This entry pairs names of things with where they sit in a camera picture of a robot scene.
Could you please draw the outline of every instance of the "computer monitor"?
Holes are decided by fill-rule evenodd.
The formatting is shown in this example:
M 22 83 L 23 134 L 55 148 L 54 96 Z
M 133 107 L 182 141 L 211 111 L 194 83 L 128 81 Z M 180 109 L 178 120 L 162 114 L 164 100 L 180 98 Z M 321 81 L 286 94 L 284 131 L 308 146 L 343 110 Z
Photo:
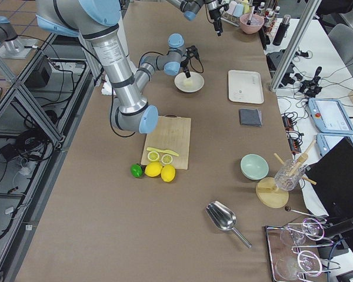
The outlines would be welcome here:
M 306 172 L 329 217 L 343 221 L 353 217 L 353 143 L 343 138 Z M 342 234 L 353 251 L 353 230 Z

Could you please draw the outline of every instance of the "wooden cutting board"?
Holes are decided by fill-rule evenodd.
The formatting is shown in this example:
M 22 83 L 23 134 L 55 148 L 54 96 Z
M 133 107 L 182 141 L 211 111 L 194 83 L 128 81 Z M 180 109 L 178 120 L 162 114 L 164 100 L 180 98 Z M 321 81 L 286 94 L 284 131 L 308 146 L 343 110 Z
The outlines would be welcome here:
M 142 151 L 141 164 L 149 163 L 147 147 L 169 149 L 177 152 L 179 157 L 172 156 L 172 165 L 176 169 L 188 169 L 189 135 L 191 132 L 191 118 L 158 117 L 155 130 L 148 134 Z

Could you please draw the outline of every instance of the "white tray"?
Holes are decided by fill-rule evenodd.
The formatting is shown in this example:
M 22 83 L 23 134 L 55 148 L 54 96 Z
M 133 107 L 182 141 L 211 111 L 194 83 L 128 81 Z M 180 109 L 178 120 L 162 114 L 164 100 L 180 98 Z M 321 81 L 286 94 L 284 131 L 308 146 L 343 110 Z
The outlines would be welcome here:
M 239 103 L 264 102 L 260 73 L 245 70 L 229 70 L 229 100 Z

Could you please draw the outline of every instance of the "mint green bowl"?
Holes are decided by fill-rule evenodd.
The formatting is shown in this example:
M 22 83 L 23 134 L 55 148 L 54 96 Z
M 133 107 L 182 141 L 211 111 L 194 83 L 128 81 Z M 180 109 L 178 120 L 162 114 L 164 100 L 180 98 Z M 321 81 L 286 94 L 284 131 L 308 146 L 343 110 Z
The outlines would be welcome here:
M 260 180 L 267 176 L 269 167 L 267 161 L 259 155 L 248 154 L 241 160 L 241 170 L 244 176 L 251 180 Z

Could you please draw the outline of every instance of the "metal scoop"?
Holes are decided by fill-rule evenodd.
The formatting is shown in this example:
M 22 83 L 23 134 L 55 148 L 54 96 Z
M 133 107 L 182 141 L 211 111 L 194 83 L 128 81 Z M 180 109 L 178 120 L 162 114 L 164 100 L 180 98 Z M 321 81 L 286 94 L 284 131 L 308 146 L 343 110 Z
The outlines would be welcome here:
M 232 230 L 235 235 L 248 247 L 251 248 L 251 243 L 234 227 L 237 222 L 235 214 L 219 201 L 214 201 L 205 208 L 213 223 L 222 231 Z

